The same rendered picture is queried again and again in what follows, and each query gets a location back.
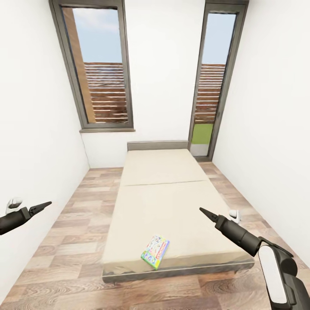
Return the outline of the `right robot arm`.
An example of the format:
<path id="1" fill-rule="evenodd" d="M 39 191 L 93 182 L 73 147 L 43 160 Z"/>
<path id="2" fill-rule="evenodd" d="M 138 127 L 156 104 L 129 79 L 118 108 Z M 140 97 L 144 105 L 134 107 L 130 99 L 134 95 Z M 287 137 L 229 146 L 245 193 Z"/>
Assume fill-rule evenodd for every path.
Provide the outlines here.
<path id="1" fill-rule="evenodd" d="M 297 278 L 294 255 L 264 237 L 256 237 L 241 227 L 242 215 L 229 210 L 229 216 L 216 215 L 202 207 L 206 215 L 224 236 L 247 251 L 252 257 L 258 253 L 264 274 L 271 310 L 310 310 L 310 297 L 304 283 Z M 263 245 L 266 242 L 268 245 Z"/>

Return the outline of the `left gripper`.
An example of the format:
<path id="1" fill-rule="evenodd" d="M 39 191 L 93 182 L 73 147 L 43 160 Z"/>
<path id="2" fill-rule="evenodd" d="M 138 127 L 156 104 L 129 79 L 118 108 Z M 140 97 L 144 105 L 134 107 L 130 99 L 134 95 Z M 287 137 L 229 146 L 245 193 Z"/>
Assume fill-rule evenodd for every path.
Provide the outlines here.
<path id="1" fill-rule="evenodd" d="M 52 204 L 51 201 L 41 203 L 39 205 L 31 207 L 29 210 L 27 207 L 19 209 L 8 215 L 0 217 L 0 235 L 10 232 L 11 230 L 25 224 L 30 220 L 34 214 L 43 210 L 45 207 Z"/>

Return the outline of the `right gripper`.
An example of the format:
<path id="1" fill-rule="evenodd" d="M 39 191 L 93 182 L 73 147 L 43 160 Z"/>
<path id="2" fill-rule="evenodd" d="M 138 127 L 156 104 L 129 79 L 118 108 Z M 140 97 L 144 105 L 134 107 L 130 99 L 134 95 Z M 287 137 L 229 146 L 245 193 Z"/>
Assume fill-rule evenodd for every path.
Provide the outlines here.
<path id="1" fill-rule="evenodd" d="M 223 215 L 216 215 L 202 207 L 199 210 L 206 215 L 213 223 L 216 223 L 215 228 L 218 229 L 224 236 L 231 240 L 234 244 L 240 247 L 240 243 L 248 231 L 236 224 L 232 220 L 227 219 Z"/>

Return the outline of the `board game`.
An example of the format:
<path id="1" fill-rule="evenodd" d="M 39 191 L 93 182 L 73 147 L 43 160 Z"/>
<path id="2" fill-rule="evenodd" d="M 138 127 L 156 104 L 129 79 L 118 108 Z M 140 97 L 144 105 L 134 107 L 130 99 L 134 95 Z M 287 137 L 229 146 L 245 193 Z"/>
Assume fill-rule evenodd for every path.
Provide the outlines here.
<path id="1" fill-rule="evenodd" d="M 169 240 L 155 233 L 141 258 L 157 270 L 169 244 Z"/>

